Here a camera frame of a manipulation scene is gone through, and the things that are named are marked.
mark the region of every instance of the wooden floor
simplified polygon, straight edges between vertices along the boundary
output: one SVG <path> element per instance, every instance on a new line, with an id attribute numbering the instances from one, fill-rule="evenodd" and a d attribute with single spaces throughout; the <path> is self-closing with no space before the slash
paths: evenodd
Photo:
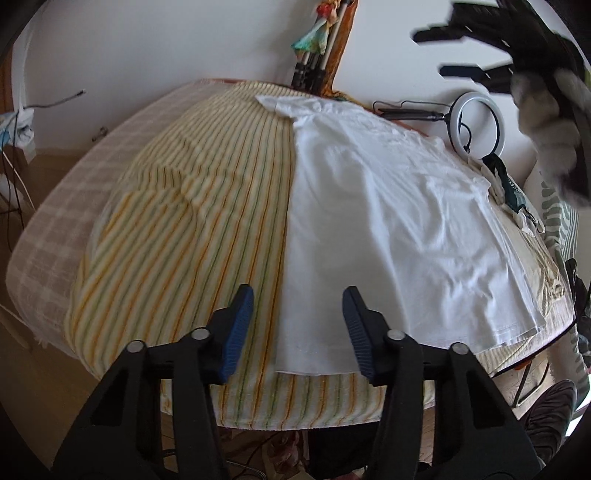
<path id="1" fill-rule="evenodd" d="M 51 480 L 47 468 L 33 455 L 0 404 L 0 476 L 13 480 Z"/>
<path id="2" fill-rule="evenodd" d="M 29 165 L 23 178 L 29 188 L 35 205 L 57 185 L 75 164 L 76 158 L 37 157 Z M 0 303 L 12 307 L 8 298 L 4 278 L 9 258 L 5 237 L 6 219 L 0 222 Z M 12 219 L 11 242 L 15 244 L 20 234 L 20 223 Z M 31 351 L 23 349 L 9 333 L 0 326 L 0 403 L 12 420 L 22 438 L 46 466 L 53 463 L 57 449 L 67 433 L 76 414 L 96 385 L 96 380 L 77 360 L 68 357 L 51 345 L 43 347 L 33 339 L 30 331 L 20 323 L 9 319 L 18 332 L 32 346 Z M 534 362 L 532 376 L 525 392 L 535 386 L 545 366 L 544 355 Z M 495 379 L 495 382 L 509 401 L 517 390 L 521 372 L 511 371 Z M 553 379 L 548 376 L 543 391 Z M 535 400 L 534 395 L 516 413 L 518 416 Z M 425 411 L 421 460 L 430 461 L 433 447 L 434 410 Z M 163 443 L 165 448 L 174 444 L 171 419 L 163 417 Z M 245 461 L 253 446 L 268 436 L 264 432 L 239 434 L 224 442 L 224 450 L 237 461 Z M 262 467 L 260 452 L 255 457 L 255 466 Z"/>

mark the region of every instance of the white wall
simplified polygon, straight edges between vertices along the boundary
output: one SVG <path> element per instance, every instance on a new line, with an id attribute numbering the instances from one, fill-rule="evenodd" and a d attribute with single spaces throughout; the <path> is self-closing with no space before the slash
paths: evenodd
<path id="1" fill-rule="evenodd" d="M 480 0 L 496 4 L 493 0 Z M 568 32 L 544 0 L 531 0 L 544 21 L 555 30 Z M 411 35 L 430 24 L 442 24 L 451 13 L 446 0 L 371 0 L 359 3 L 334 87 L 364 103 L 375 100 L 396 102 L 403 99 L 435 100 L 448 103 L 469 90 L 486 92 L 471 80 L 444 79 L 439 66 L 478 64 L 480 67 L 510 61 L 509 55 L 476 40 L 418 45 Z M 530 141 L 517 126 L 517 109 L 508 95 L 492 95 L 503 112 L 506 147 L 502 158 L 509 172 L 523 182 L 531 171 L 535 153 Z M 484 107 L 475 105 L 465 117 L 473 127 L 475 154 L 488 153 L 495 142 L 495 126 Z M 447 138 L 443 124 L 414 123 L 422 131 Z"/>
<path id="2" fill-rule="evenodd" d="M 23 29 L 19 37 L 12 45 L 12 104 L 15 109 L 20 109 L 27 105 L 27 85 L 25 82 L 25 64 L 28 51 L 33 39 L 35 26 L 43 15 L 47 4 L 44 4 L 31 21 Z M 25 159 L 30 162 L 36 155 L 35 139 L 23 148 Z"/>
<path id="3" fill-rule="evenodd" d="M 51 0 L 33 28 L 27 103 L 37 148 L 86 149 L 177 86 L 203 77 L 291 82 L 290 44 L 313 24 L 315 0 Z"/>

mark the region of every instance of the metal rivet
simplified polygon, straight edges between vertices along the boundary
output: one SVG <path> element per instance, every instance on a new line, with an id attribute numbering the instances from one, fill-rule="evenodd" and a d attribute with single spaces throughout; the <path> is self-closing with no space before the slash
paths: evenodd
<path id="1" fill-rule="evenodd" d="M 138 353 L 144 349 L 144 343 L 141 340 L 134 340 L 127 344 L 127 351 L 129 353 Z"/>
<path id="2" fill-rule="evenodd" d="M 390 340 L 404 340 L 406 334 L 400 330 L 388 330 L 388 338 Z"/>
<path id="3" fill-rule="evenodd" d="M 470 349 L 465 343 L 460 342 L 454 343 L 452 345 L 452 350 L 456 352 L 458 355 L 466 355 L 470 351 Z"/>
<path id="4" fill-rule="evenodd" d="M 191 337 L 195 340 L 205 340 L 209 336 L 209 330 L 206 328 L 198 328 L 191 333 Z"/>

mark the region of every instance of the black clamp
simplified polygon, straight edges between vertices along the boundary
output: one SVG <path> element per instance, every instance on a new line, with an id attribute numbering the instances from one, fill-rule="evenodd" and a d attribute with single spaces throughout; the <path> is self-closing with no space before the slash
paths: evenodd
<path id="1" fill-rule="evenodd" d="M 234 373 L 253 311 L 254 294 L 241 285 L 229 307 L 206 327 L 176 343 L 127 344 L 92 392 L 57 453 L 60 479 L 229 480 L 209 385 Z M 160 382 L 173 381 L 173 427 L 178 474 L 164 467 Z"/>
<path id="2" fill-rule="evenodd" d="M 343 316 L 361 373 L 387 385 L 367 480 L 530 480 L 541 467 L 532 444 L 494 382 L 463 343 L 420 345 L 368 310 L 356 287 Z M 431 468 L 417 472 L 423 381 L 436 385 Z"/>

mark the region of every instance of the shoe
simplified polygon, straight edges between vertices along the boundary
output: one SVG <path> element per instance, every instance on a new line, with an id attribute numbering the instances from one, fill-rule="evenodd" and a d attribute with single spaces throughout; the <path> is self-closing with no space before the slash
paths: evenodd
<path id="1" fill-rule="evenodd" d="M 577 388 L 570 380 L 562 380 L 546 390 L 520 418 L 538 457 L 548 464 L 566 435 L 573 416 Z"/>

